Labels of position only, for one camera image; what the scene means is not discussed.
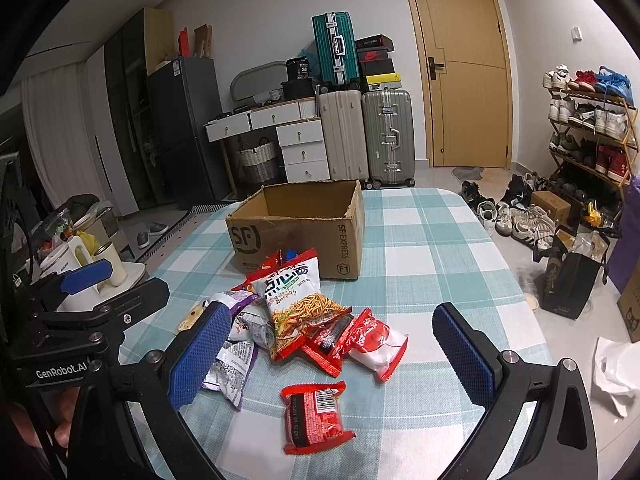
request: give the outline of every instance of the cardboard box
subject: cardboard box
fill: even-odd
[[[318,252],[322,278],[360,275],[364,204],[357,180],[263,187],[226,217],[242,269],[258,269],[278,249]]]
[[[640,341],[640,263],[618,300],[618,308],[633,343]]]
[[[531,194],[531,205],[540,206],[545,211],[549,211],[549,216],[552,220],[557,220],[562,225],[568,225],[571,204],[558,195],[550,191],[534,191]]]

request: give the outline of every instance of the ceiling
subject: ceiling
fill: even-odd
[[[155,7],[162,1],[69,1],[33,45],[14,82],[50,68],[88,59],[138,10]]]

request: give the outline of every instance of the refrigerator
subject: refrigerator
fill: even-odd
[[[205,124],[222,113],[212,59],[180,56],[147,81],[164,175],[178,206],[219,203],[231,191],[222,149]]]

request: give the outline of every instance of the plaid tablecloth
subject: plaid tablecloth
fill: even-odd
[[[295,457],[282,451],[280,390],[289,384],[334,381],[302,358],[273,365],[261,351],[241,412],[221,394],[201,391],[180,412],[230,480],[437,478],[483,412],[471,404],[433,337],[431,314],[443,301],[451,301],[498,349],[514,349],[529,362],[550,364],[544,337],[518,283],[458,195],[439,189],[374,190],[363,195],[366,228],[360,278],[324,280],[322,293],[353,306],[356,313],[371,307],[377,317],[408,333],[406,354],[384,384],[345,359],[338,378],[347,384],[340,410],[345,427],[357,437],[314,455]],[[124,362],[166,348],[195,301],[242,281],[232,266],[225,224],[233,208],[213,213],[155,273],[169,285],[169,303],[127,330]],[[133,413],[156,471],[171,478],[140,410]],[[521,413],[492,478],[508,471],[531,413],[532,406]]]

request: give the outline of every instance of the silver suitcase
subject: silver suitcase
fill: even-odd
[[[362,111],[370,185],[414,186],[414,118],[409,92],[400,89],[367,92],[362,96]]]
[[[362,122],[362,94],[343,90],[320,94],[320,120],[332,179],[367,180],[367,145]]]

